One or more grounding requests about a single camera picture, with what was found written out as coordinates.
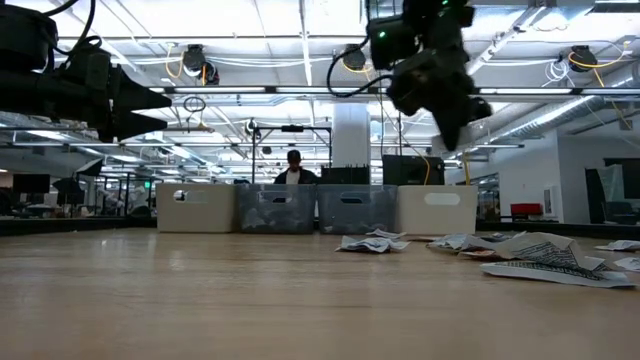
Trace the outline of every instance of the ceiling pipe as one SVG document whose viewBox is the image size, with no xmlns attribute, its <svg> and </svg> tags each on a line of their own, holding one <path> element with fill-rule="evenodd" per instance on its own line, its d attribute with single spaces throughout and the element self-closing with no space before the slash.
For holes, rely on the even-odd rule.
<svg viewBox="0 0 640 360">
<path fill-rule="evenodd" d="M 640 61 L 614 71 L 604 79 L 605 84 L 612 88 L 636 88 L 640 86 Z M 603 96 L 589 95 L 560 104 L 550 104 L 509 123 L 491 136 L 477 139 L 476 143 L 493 142 L 505 137 L 526 138 L 539 136 L 566 124 L 607 107 Z"/>
<path fill-rule="evenodd" d="M 480 70 L 487 62 L 489 62 L 498 51 L 502 50 L 507 43 L 515 39 L 518 35 L 526 31 L 526 28 L 542 20 L 550 9 L 546 6 L 539 7 L 538 1 L 529 0 L 529 8 L 525 10 L 511 24 L 509 30 L 501 34 L 498 39 L 495 39 L 491 45 L 489 45 L 480 55 L 471 60 L 467 64 L 467 73 L 473 75 Z"/>
</svg>

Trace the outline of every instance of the white storage bin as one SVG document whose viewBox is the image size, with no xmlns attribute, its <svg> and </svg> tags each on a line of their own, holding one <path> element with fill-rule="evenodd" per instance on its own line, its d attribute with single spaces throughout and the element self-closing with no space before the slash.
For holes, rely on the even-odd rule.
<svg viewBox="0 0 640 360">
<path fill-rule="evenodd" d="M 398 231 L 411 235 L 473 234 L 477 186 L 400 186 Z"/>
<path fill-rule="evenodd" d="M 234 229 L 234 185 L 157 184 L 158 230 L 228 233 Z"/>
</svg>

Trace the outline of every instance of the paper scrap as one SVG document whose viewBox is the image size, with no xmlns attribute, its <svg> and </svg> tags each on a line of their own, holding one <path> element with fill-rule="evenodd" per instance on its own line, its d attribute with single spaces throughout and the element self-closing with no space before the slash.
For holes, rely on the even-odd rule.
<svg viewBox="0 0 640 360">
<path fill-rule="evenodd" d="M 596 246 L 596 249 L 609 251 L 640 251 L 640 241 L 618 240 L 610 242 L 605 246 Z"/>
<path fill-rule="evenodd" d="M 547 233 L 527 233 L 495 244 L 493 250 L 505 259 L 521 259 L 574 270 L 610 271 L 600 258 L 584 256 L 574 239 Z"/>
<path fill-rule="evenodd" d="M 391 233 L 387 231 L 382 231 L 380 229 L 375 229 L 372 232 L 368 232 L 367 235 L 376 235 L 379 237 L 395 240 L 407 235 L 407 233 L 405 232 L 405 233 L 396 234 L 396 233 Z"/>
<path fill-rule="evenodd" d="M 507 261 L 480 265 L 480 269 L 494 276 L 550 281 L 561 284 L 599 288 L 634 287 L 627 276 L 614 271 L 570 269 L 531 261 Z"/>
<path fill-rule="evenodd" d="M 625 270 L 640 272 L 640 258 L 624 258 L 614 262 L 614 264 Z"/>
<path fill-rule="evenodd" d="M 453 234 L 442 237 L 427 247 L 437 250 L 456 250 L 463 251 L 467 249 L 489 249 L 493 250 L 499 243 L 492 243 L 479 237 L 469 234 Z"/>
<path fill-rule="evenodd" d="M 391 250 L 403 250 L 409 245 L 405 241 L 393 241 L 389 238 L 368 238 L 364 240 L 356 240 L 354 238 L 343 236 L 342 244 L 336 251 L 357 251 L 382 254 Z"/>
</svg>

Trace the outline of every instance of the ceiling duct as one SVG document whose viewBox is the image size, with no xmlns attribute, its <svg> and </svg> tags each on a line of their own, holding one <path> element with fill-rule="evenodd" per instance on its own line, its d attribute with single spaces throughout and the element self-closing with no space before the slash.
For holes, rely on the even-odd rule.
<svg viewBox="0 0 640 360">
<path fill-rule="evenodd" d="M 605 78 L 605 83 L 613 88 L 639 87 L 639 65 L 640 62 L 636 61 L 629 66 L 614 71 Z M 592 111 L 602 110 L 606 105 L 606 101 L 602 96 L 594 95 L 579 97 L 564 103 L 546 105 L 511 122 L 496 134 L 491 135 L 490 138 L 477 139 L 476 143 L 493 142 L 507 136 L 520 138 L 539 136 L 574 119 L 587 116 Z"/>
</svg>

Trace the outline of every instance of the white column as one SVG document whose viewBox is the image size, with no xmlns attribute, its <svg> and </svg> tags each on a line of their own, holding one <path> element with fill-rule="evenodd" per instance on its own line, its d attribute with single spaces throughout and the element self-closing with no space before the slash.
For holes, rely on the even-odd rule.
<svg viewBox="0 0 640 360">
<path fill-rule="evenodd" d="M 371 160 L 371 126 L 366 104 L 335 104 L 333 166 L 365 166 Z"/>
</svg>

